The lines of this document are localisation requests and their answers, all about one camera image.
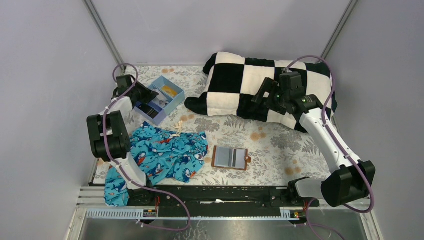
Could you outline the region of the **brown leather card holder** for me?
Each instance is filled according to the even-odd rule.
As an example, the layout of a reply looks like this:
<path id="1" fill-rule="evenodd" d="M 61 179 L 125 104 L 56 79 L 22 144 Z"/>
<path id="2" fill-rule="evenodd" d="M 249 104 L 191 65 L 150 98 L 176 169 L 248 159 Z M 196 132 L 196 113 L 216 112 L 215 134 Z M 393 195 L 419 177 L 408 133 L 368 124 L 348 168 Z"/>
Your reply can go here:
<path id="1" fill-rule="evenodd" d="M 211 166 L 214 168 L 246 171 L 252 158 L 243 148 L 215 146 Z"/>

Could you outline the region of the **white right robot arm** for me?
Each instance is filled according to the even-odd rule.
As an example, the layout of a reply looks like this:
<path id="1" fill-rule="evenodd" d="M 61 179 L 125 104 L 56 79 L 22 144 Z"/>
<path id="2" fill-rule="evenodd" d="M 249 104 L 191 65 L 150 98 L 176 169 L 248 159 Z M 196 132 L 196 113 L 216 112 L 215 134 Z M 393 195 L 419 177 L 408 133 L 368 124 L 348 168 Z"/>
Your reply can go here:
<path id="1" fill-rule="evenodd" d="M 295 200 L 322 199 L 330 206 L 348 207 L 349 203 L 369 198 L 366 213 L 374 207 L 372 182 L 376 168 L 371 161 L 362 161 L 337 133 L 319 98 L 307 95 L 298 72 L 284 72 L 278 80 L 266 77 L 252 102 L 263 104 L 279 114 L 290 114 L 312 137 L 326 160 L 327 178 L 300 178 L 289 182 Z"/>

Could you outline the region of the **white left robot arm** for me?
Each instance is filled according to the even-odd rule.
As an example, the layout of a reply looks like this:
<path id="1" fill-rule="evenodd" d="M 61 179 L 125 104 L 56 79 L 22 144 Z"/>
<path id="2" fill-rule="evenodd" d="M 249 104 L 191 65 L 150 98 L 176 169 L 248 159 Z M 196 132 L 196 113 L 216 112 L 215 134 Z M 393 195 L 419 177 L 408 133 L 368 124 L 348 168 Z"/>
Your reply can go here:
<path id="1" fill-rule="evenodd" d="M 118 76 L 116 83 L 110 105 L 86 119 L 90 148 L 94 157 L 109 162 L 118 171 L 129 190 L 138 190 L 146 187 L 148 180 L 131 155 L 124 117 L 135 107 L 150 103 L 158 93 L 132 75 Z"/>

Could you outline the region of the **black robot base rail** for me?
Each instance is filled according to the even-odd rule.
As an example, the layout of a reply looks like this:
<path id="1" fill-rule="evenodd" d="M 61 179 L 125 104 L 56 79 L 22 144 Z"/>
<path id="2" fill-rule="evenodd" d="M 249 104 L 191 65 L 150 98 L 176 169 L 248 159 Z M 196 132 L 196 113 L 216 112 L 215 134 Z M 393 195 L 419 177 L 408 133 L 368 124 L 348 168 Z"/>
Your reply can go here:
<path id="1" fill-rule="evenodd" d="M 304 210 L 309 198 L 301 198 L 285 186 L 195 186 L 158 185 L 153 191 L 129 190 L 128 206 L 190 210 L 216 206 L 240 208 L 285 208 Z"/>

